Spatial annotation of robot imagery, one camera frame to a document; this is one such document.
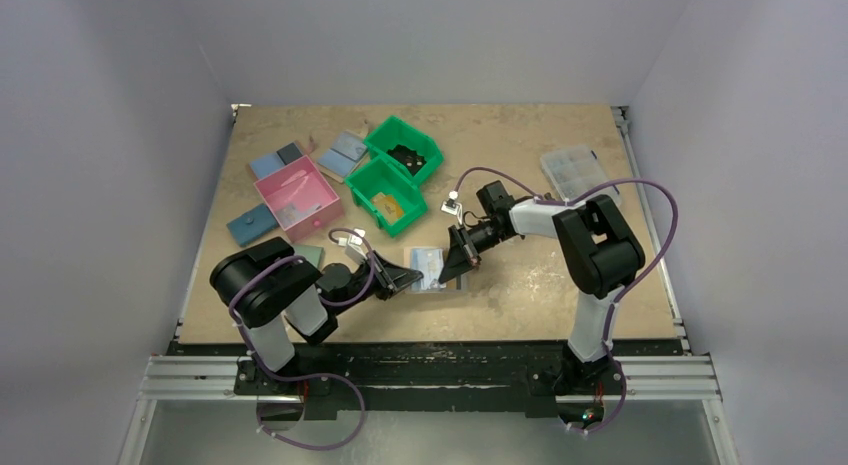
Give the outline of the beige leather card holder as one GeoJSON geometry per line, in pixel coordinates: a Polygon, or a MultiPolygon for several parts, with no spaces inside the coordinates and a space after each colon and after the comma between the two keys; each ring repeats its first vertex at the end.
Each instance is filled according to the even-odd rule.
{"type": "Polygon", "coordinates": [[[422,277],[407,289],[409,294],[460,293],[470,290],[470,283],[465,275],[446,283],[438,281],[444,267],[444,249],[409,247],[405,249],[404,254],[404,266],[422,274],[422,277]]]}

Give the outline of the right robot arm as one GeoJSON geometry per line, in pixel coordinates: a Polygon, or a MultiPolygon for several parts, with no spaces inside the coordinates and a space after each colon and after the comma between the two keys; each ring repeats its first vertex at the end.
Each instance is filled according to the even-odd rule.
{"type": "Polygon", "coordinates": [[[556,240],[579,290],[575,321],[559,366],[534,371],[531,378],[557,395],[593,390],[612,362],[617,297],[635,283],[646,262],[640,242],[606,195],[576,205],[553,205],[537,198],[516,199],[494,181],[476,196],[485,215],[473,226],[459,222],[449,227],[439,282],[477,268],[483,252],[516,236],[556,240]]]}

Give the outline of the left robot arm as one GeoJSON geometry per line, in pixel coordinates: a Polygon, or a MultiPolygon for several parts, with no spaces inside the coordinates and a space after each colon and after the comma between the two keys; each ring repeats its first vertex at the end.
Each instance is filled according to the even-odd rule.
{"type": "Polygon", "coordinates": [[[292,328],[309,345],[338,328],[338,316],[376,298],[386,301],[409,289],[423,273],[380,255],[354,229],[333,229],[333,244],[356,263],[318,269],[283,238],[272,238],[221,260],[209,283],[260,368],[259,380],[272,393],[292,390],[301,374],[292,328]]]}

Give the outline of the yellow card in bin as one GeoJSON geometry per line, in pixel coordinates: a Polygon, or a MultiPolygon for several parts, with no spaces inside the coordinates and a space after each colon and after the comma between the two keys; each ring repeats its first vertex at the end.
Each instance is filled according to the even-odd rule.
{"type": "Polygon", "coordinates": [[[403,207],[393,195],[380,192],[372,197],[371,202],[388,225],[395,224],[405,214],[403,207]]]}

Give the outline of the green closed card holder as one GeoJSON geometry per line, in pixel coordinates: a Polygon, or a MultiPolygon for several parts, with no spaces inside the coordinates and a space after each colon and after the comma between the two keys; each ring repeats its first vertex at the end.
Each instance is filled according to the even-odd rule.
{"type": "Polygon", "coordinates": [[[306,261],[317,269],[322,268],[325,250],[321,246],[294,244],[293,250],[296,255],[302,256],[306,261]]]}

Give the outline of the green bin with yellow card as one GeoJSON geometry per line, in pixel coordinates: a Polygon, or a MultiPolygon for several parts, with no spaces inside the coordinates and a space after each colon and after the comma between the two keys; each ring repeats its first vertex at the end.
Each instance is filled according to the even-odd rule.
{"type": "Polygon", "coordinates": [[[428,207],[419,188],[386,159],[368,161],[345,179],[355,205],[390,237],[407,230],[428,207]]]}

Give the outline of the light blue open card holder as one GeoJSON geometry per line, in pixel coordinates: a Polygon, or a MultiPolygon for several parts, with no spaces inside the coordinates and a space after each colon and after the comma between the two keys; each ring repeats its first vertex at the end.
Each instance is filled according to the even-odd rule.
{"type": "Polygon", "coordinates": [[[349,131],[341,132],[316,160],[319,169],[331,179],[343,183],[367,155],[364,139],[349,131]]]}

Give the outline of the dark blue closed card holder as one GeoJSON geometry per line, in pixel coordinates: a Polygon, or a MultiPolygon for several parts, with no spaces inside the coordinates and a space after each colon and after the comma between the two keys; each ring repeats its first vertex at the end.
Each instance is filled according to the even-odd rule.
{"type": "Polygon", "coordinates": [[[241,248],[247,247],[278,227],[275,216],[265,204],[257,205],[227,223],[231,237],[241,248]]]}

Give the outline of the blue grey open card holder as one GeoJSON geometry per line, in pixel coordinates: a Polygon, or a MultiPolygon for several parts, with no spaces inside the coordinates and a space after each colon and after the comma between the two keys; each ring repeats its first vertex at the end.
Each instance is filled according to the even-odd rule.
{"type": "Polygon", "coordinates": [[[248,171],[255,180],[261,180],[283,169],[303,155],[304,150],[301,145],[297,141],[293,141],[275,152],[267,153],[250,161],[248,171]]]}

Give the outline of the black parts in bin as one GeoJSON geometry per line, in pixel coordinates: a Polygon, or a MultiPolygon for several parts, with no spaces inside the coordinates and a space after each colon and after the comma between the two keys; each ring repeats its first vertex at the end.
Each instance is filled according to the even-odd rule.
{"type": "Polygon", "coordinates": [[[391,148],[388,155],[397,161],[412,177],[417,175],[427,163],[423,155],[403,144],[397,144],[391,148]]]}

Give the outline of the green bin with black parts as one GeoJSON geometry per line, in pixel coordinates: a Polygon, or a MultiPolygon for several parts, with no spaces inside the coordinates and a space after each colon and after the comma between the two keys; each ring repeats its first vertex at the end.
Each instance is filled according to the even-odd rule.
{"type": "Polygon", "coordinates": [[[365,140],[371,158],[385,158],[414,185],[421,186],[443,164],[436,142],[396,116],[389,116],[365,140]]]}

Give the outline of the pink box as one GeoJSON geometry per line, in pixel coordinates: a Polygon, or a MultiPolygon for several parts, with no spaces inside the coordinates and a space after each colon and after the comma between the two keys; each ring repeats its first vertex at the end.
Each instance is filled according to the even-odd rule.
{"type": "Polygon", "coordinates": [[[301,242],[344,216],[341,198],[307,156],[256,181],[254,187],[290,242],[301,242]]]}

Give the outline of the clear plastic screw organizer box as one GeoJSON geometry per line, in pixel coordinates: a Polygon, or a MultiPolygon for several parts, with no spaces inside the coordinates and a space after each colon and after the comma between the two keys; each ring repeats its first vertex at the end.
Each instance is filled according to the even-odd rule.
{"type": "Polygon", "coordinates": [[[576,198],[610,180],[597,154],[585,144],[544,153],[540,157],[540,165],[563,201],[576,198]]]}

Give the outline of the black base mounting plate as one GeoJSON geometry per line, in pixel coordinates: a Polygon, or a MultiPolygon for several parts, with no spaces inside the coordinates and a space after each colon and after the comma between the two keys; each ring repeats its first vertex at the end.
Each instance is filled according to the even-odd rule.
{"type": "Polygon", "coordinates": [[[263,401],[293,399],[309,420],[330,420],[341,411],[522,413],[528,418],[564,415],[594,423],[603,408],[627,392],[612,364],[591,391],[557,395],[535,384],[534,371],[560,364],[563,341],[385,342],[299,344],[301,374],[271,378],[243,345],[181,345],[179,358],[226,359],[235,364],[231,389],[263,401]]]}

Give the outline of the aluminium front frame rail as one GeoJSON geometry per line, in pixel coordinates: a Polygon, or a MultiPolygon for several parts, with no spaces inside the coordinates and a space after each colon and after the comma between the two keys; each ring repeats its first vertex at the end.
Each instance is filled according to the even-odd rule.
{"type": "Polygon", "coordinates": [[[307,392],[275,382],[244,357],[166,355],[149,360],[119,461],[138,464],[157,409],[167,402],[249,402],[304,404],[319,400],[308,418],[330,420],[356,413],[451,412],[522,413],[544,418],[563,405],[639,401],[693,402],[704,415],[699,427],[721,464],[739,461],[725,424],[722,396],[712,360],[694,355],[623,355],[602,374],[605,395],[555,394],[542,382],[556,358],[519,346],[446,345],[416,352],[368,346],[342,355],[331,377],[309,379],[307,392]]]}

